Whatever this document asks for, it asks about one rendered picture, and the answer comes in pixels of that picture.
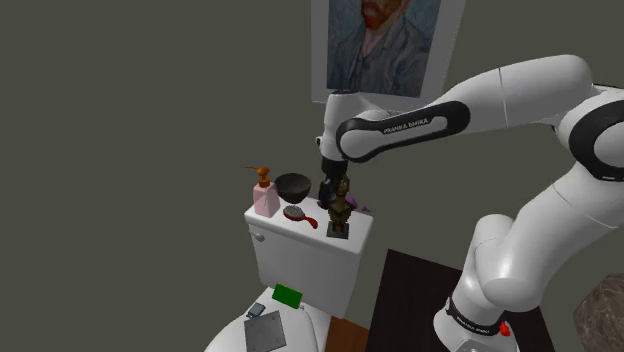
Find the red hairbrush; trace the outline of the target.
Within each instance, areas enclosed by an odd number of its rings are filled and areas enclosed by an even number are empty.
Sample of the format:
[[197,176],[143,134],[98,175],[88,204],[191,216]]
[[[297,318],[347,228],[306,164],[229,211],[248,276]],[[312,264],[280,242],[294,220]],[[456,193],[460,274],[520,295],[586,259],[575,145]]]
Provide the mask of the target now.
[[311,217],[308,217],[304,211],[297,205],[288,205],[283,209],[283,215],[294,222],[301,222],[301,221],[305,221],[308,222],[309,225],[313,228],[313,229],[317,229],[318,228],[318,222]]

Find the black bowl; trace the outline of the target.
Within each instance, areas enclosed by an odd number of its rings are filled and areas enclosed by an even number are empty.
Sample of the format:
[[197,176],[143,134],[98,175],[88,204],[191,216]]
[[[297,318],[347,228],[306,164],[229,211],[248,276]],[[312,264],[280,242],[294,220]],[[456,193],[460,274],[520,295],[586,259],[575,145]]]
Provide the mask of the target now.
[[301,203],[309,194],[311,180],[299,173],[286,173],[275,179],[277,193],[290,204]]

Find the white toilet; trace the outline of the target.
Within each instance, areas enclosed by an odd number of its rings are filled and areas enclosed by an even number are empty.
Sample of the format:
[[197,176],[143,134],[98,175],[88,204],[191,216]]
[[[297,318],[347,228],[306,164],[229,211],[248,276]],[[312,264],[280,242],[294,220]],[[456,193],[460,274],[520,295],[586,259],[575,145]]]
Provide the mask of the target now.
[[[247,352],[244,322],[246,313],[259,302],[266,306],[262,315],[279,311],[287,345],[273,352],[328,352],[331,320],[345,315],[351,299],[360,259],[370,235],[373,217],[351,214],[349,238],[326,236],[329,215],[313,198],[299,207],[318,222],[294,222],[282,211],[267,218],[253,208],[244,213],[264,291],[210,342],[204,352]],[[281,283],[303,293],[301,305],[293,309],[272,299]]]

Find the framed portrait painting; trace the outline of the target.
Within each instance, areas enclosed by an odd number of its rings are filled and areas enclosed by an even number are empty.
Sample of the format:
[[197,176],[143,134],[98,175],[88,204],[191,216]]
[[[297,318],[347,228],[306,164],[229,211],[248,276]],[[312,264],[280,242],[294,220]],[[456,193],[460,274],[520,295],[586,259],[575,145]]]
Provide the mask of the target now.
[[351,89],[390,110],[437,98],[467,0],[310,0],[311,100]]

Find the green box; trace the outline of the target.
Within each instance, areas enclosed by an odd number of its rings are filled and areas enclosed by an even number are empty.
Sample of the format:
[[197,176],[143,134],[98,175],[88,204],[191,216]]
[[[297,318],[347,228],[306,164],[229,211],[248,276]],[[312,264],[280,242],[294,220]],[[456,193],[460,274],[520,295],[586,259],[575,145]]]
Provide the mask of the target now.
[[298,309],[301,305],[303,293],[285,286],[281,283],[277,283],[274,287],[272,299],[279,303]]

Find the purple object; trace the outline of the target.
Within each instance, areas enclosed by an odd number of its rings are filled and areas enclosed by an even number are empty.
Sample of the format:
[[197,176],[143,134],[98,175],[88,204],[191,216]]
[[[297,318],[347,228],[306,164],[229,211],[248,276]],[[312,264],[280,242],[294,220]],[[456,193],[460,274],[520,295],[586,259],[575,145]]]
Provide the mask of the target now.
[[[361,212],[371,212],[371,210],[366,205],[359,205],[356,199],[352,196],[345,197],[346,204],[355,211]],[[327,209],[328,206],[323,206],[323,202],[318,200],[317,205],[323,209]]]

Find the bronze figure on base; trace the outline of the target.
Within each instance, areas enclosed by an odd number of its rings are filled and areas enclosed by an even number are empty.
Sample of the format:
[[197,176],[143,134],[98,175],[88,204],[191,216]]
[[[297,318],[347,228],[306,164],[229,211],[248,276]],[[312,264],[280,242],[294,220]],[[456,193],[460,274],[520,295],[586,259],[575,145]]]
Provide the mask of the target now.
[[338,184],[335,196],[328,208],[330,221],[327,228],[327,237],[345,240],[349,238],[348,219],[354,209],[352,204],[346,200],[349,190],[350,179],[344,176]]

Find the grey square plate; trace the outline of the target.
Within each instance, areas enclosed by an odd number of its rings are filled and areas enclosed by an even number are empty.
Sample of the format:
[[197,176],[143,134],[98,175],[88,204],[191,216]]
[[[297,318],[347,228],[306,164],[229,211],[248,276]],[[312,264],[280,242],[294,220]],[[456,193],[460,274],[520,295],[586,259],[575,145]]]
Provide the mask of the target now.
[[244,322],[247,352],[273,352],[287,345],[279,311]]

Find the brown stone block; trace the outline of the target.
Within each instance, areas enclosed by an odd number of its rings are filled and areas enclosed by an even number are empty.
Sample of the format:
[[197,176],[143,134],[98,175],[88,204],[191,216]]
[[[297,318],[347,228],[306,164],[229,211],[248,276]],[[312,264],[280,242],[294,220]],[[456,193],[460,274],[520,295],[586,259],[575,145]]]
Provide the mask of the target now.
[[573,312],[585,352],[624,352],[624,273],[604,277]]

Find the pink soap dispenser orange pump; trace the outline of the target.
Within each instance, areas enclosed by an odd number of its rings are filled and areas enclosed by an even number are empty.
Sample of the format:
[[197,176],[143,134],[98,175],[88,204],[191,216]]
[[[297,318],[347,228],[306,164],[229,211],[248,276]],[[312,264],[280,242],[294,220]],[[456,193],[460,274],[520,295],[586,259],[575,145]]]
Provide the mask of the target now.
[[247,169],[255,171],[258,179],[253,188],[254,211],[257,215],[267,218],[273,217],[280,209],[280,198],[277,187],[269,177],[268,167],[247,166]]

